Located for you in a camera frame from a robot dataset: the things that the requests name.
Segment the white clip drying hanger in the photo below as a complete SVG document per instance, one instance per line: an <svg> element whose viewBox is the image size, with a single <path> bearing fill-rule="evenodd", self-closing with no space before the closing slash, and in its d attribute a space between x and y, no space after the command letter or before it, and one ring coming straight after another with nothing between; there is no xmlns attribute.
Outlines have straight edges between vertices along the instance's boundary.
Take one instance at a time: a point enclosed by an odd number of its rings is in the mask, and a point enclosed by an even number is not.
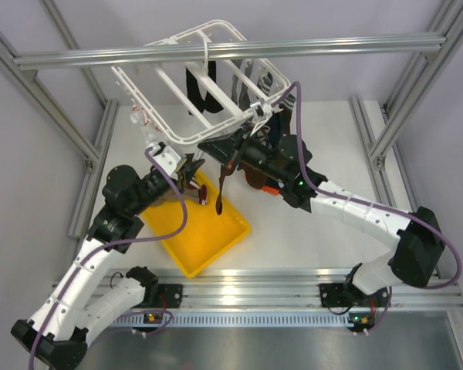
<svg viewBox="0 0 463 370"><path fill-rule="evenodd" d="M245 40L230 22L213 20L155 44L198 45ZM205 100L203 113L187 98L185 69L198 81ZM257 87L261 69L267 69L273 76L270 96ZM116 84L132 103L130 121L139 126L145 143L160 139L181 146L193 146L208 137L229 133L250 121L250 105L256 101L270 104L273 114L280 112L274 102L291 84L265 58L163 62L132 68L114 66L111 71Z"/></svg>

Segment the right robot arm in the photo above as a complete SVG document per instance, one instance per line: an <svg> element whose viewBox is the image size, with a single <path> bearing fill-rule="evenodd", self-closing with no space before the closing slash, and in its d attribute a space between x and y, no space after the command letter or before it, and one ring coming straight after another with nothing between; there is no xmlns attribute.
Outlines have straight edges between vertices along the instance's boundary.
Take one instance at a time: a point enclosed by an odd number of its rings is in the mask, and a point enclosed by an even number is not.
<svg viewBox="0 0 463 370"><path fill-rule="evenodd" d="M312 154L296 135L284 136L277 146L262 143L239 129L204 140L198 149L232 172L246 165L279 185L283 200L293 208L332 217L381 242L387 253L358 264L350 273L344 294L349 303L363 305L381 288L407 284L428 288L444 251L435 213L415 212L370 202L337 186L306 165Z"/></svg>

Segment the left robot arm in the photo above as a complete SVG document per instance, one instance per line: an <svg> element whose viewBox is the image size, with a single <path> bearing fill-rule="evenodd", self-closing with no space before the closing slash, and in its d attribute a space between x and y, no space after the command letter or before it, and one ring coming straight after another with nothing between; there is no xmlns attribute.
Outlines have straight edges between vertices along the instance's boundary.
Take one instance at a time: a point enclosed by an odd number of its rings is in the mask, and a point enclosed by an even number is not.
<svg viewBox="0 0 463 370"><path fill-rule="evenodd" d="M28 367L40 361L51 369L75 369L95 340L118 318L138 305L150 306L159 296L158 278L145 267L134 267L96 302L90 299L105 274L142 242L147 208L168 193L182 201L203 159L181 155L169 146L153 144L145 152L151 167L140 177L129 165L115 166L106 177L105 204L95 216L79 253L42 307L14 323L11 334L29 352Z"/></svg>

